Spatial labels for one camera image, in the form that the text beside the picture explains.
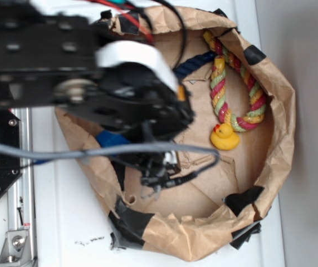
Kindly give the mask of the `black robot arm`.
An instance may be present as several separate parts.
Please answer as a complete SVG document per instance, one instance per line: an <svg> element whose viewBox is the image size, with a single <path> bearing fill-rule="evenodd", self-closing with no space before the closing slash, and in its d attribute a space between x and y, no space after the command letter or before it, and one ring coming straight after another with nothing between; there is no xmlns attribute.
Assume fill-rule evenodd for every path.
<svg viewBox="0 0 318 267"><path fill-rule="evenodd" d="M0 119L11 108L60 106L130 139L103 156L141 154L141 183L179 186L164 153L193 121L188 91L153 46L113 41L84 17L46 16L28 2L0 1ZM97 151L25 153L0 134L0 194L17 179L20 159L35 164L98 156Z"/></svg>

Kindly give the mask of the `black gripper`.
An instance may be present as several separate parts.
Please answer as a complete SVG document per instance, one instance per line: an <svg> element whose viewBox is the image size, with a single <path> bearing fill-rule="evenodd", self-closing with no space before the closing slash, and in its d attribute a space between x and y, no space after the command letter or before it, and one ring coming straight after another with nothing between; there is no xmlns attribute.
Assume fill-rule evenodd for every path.
<svg viewBox="0 0 318 267"><path fill-rule="evenodd" d="M162 190L175 186L170 177L181 171L175 144L141 144L139 153L143 158L140 197L157 200Z"/></svg>

